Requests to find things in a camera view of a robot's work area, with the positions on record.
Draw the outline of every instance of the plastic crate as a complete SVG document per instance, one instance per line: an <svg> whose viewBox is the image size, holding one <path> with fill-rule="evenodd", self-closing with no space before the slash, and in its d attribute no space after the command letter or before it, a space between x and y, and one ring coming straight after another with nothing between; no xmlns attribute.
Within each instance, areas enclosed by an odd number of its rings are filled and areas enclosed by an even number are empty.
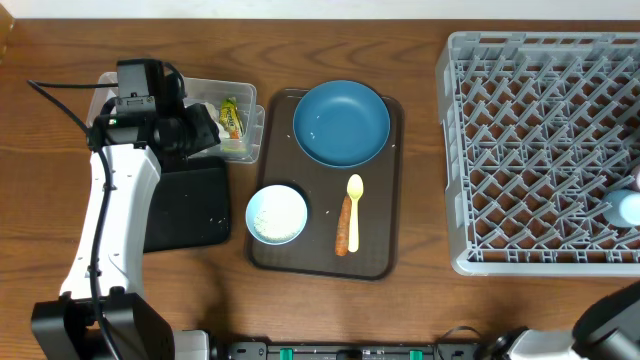
<svg viewBox="0 0 640 360"><path fill-rule="evenodd" d="M99 84L116 82L118 82L118 74L115 72L102 74L98 81ZM221 139L219 145L193 154L191 157L219 156L228 162L255 163L258 160L258 156L260 156L265 119L264 109L262 106L256 105L256 88L246 83L188 77L184 78L184 84L187 91L187 98L184 99L185 106L208 102L217 110L220 110L220 104L224 99L235 97L238 117L246 130L240 139ZM87 125L91 126L93 119L100 114L102 105L109 98L117 95L117 88L96 89L89 108Z"/></svg>
<svg viewBox="0 0 640 360"><path fill-rule="evenodd" d="M463 275L640 275L600 199L640 163L640 34L452 34L436 67L451 263Z"/></svg>

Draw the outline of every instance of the yellow wrapper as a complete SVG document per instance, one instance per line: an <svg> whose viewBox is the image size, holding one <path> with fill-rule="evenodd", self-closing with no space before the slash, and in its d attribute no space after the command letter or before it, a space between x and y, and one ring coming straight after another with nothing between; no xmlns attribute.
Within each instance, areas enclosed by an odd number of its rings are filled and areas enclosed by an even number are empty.
<svg viewBox="0 0 640 360"><path fill-rule="evenodd" d="M240 139L244 135L242 121L238 118L236 98L228 98L220 106L220 124L229 133L231 139Z"/></svg>

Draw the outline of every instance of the wire grid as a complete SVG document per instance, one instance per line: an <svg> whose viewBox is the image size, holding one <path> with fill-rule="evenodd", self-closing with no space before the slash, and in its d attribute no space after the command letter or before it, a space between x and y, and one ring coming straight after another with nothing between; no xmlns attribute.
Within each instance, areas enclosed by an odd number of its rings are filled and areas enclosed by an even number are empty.
<svg viewBox="0 0 640 360"><path fill-rule="evenodd" d="M475 54L454 64L468 261L639 263L640 228L608 224L601 198L640 164L640 62Z"/></svg>

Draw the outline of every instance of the spoon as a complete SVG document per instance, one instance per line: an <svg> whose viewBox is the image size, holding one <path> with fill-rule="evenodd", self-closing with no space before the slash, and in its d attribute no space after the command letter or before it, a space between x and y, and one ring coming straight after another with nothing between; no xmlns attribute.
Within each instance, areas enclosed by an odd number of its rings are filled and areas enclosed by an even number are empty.
<svg viewBox="0 0 640 360"><path fill-rule="evenodd" d="M351 198L351 219L349 220L349 251L356 252L360 247L358 235L358 200L364 192L362 178L358 174L351 175L347 183L347 194Z"/></svg>

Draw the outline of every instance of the brown tray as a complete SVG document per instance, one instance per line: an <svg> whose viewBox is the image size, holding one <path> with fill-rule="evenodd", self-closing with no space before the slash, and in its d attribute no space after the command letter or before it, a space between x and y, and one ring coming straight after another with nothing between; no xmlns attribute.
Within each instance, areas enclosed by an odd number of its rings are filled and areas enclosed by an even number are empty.
<svg viewBox="0 0 640 360"><path fill-rule="evenodd" d="M363 165L330 168L305 154L293 133L293 114L307 91L286 89L272 98L258 173L258 189L280 184L302 194L309 208L307 224L295 240L284 245L266 245L249 234L247 256L262 269L382 279L395 265L404 111L396 100L382 97L391 116L384 148ZM364 182L358 206L360 249L337 256L338 217L352 174L359 174Z"/></svg>

